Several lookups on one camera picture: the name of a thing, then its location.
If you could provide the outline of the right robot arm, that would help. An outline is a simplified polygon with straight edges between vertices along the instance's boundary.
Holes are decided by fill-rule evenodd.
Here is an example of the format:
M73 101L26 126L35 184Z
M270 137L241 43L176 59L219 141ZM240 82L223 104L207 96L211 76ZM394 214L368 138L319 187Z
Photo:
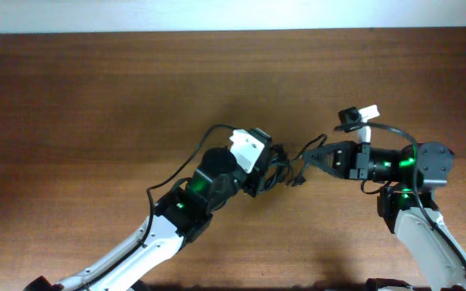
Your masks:
M466 253L451 235L434 201L447 185L453 152L439 142L402 150L343 141L309 150L303 161L338 179L381 183L378 215L405 245L433 290L466 290Z

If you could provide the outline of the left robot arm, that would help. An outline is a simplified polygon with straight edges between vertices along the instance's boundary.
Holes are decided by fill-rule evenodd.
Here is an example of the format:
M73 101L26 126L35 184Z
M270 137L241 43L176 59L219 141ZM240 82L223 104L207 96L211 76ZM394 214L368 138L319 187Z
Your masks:
M255 197L265 176L287 154L260 129L235 129L231 144L208 149L190 177L177 180L158 201L151 200L146 220L123 242L80 272L52 284L43 276L31 290L131 290L151 269L194 242L213 213L238 192Z

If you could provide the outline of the black arm base clamp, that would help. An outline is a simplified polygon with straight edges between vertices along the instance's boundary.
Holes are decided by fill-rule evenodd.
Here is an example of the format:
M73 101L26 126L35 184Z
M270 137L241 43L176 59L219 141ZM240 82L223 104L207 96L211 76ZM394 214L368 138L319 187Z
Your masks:
M403 280L370 278L365 283L366 291L413 291L413 286Z

